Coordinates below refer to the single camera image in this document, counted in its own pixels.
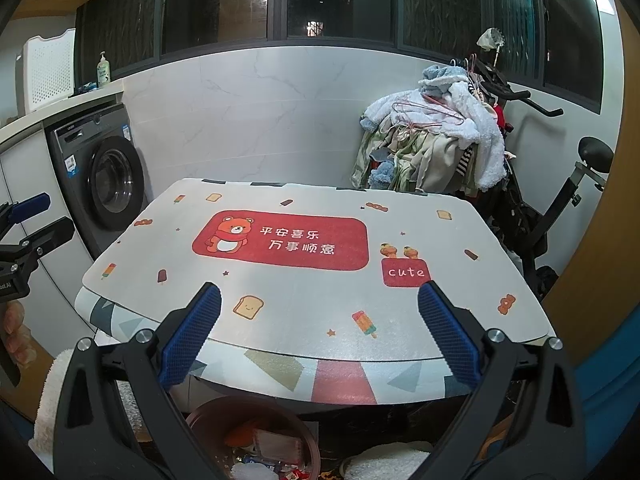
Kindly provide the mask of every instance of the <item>human hand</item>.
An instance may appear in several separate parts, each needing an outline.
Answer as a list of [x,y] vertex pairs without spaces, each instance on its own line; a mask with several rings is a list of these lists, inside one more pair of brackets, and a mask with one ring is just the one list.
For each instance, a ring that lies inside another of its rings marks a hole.
[[24,325],[24,307],[20,301],[9,301],[2,321],[2,328],[7,334],[6,350],[15,361],[26,368],[36,359],[36,351],[32,346],[31,330]]

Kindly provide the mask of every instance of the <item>bike seat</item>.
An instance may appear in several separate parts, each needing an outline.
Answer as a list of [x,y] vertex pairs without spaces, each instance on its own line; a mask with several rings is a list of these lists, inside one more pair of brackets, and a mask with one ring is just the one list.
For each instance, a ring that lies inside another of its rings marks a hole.
[[613,152],[600,139],[583,137],[578,143],[578,155],[591,169],[599,173],[609,173],[613,162]]

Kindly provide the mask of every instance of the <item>table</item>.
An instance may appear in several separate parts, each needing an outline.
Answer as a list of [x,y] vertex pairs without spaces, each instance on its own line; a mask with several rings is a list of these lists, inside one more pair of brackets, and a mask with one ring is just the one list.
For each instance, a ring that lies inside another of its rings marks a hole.
[[199,179],[176,182],[98,258],[76,310],[128,340],[211,281],[222,313],[194,374],[288,399],[416,402],[462,392],[417,313],[429,278],[485,328],[552,334],[467,202]]

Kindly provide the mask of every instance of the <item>white laundry basket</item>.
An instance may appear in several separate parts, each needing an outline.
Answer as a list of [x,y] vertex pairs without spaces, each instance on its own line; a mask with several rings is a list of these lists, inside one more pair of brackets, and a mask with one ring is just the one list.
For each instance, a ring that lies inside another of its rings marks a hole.
[[27,40],[16,59],[18,111],[25,115],[74,93],[74,41],[70,28],[55,38]]

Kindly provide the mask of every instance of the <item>white cabinet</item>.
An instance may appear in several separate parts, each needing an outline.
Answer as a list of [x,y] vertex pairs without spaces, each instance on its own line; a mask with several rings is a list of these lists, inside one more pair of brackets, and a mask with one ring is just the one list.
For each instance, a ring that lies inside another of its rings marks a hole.
[[[11,199],[0,176],[0,204],[5,202],[11,202]],[[18,224],[11,228],[2,243],[17,244],[25,236],[24,229]],[[36,341],[53,357],[67,348],[73,348],[80,338],[93,336],[94,332],[76,314],[42,264],[31,274],[29,286],[31,293],[20,300],[24,305],[24,323]]]
[[[0,164],[12,202],[21,202],[42,192],[51,198],[48,210],[22,223],[27,234],[60,217],[71,218],[53,170],[43,130],[2,153]],[[74,304],[82,287],[82,276],[93,262],[77,230],[70,241],[41,259],[41,264],[69,305]]]

